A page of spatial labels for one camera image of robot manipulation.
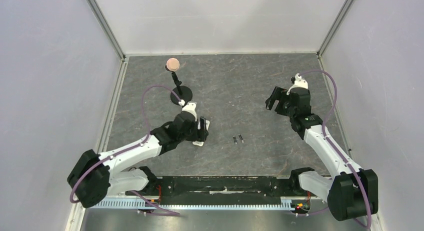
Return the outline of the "beige remote control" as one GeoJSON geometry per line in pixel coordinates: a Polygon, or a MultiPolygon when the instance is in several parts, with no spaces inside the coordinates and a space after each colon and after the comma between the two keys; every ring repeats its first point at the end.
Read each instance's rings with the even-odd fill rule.
{"type": "Polygon", "coordinates": [[[192,142],[193,145],[202,147],[209,135],[210,121],[204,117],[200,117],[197,127],[196,140],[192,142]]]}

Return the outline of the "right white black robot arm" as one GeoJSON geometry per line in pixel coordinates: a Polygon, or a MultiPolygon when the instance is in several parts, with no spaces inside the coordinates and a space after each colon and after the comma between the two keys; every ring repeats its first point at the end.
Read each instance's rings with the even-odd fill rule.
{"type": "Polygon", "coordinates": [[[327,203],[338,221],[376,214],[379,210],[377,174],[372,169],[363,169],[343,151],[323,120],[312,113],[310,101],[307,88],[288,90],[278,86],[265,101],[267,110],[274,109],[289,118],[291,128],[315,151],[331,176],[325,178],[309,167],[294,169],[289,190],[295,195],[313,193],[327,203]]]}

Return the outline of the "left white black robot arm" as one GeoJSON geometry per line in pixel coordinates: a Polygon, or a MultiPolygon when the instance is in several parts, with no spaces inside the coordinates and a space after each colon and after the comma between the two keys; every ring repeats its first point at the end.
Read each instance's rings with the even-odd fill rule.
{"type": "Polygon", "coordinates": [[[203,116],[195,117],[182,111],[174,120],[132,143],[102,153],[93,149],[84,151],[67,177],[70,202],[91,208],[105,197],[119,193],[141,191],[152,195],[157,189],[154,175],[146,168],[129,168],[172,151],[182,142],[202,146],[209,135],[210,124],[203,116]]]}

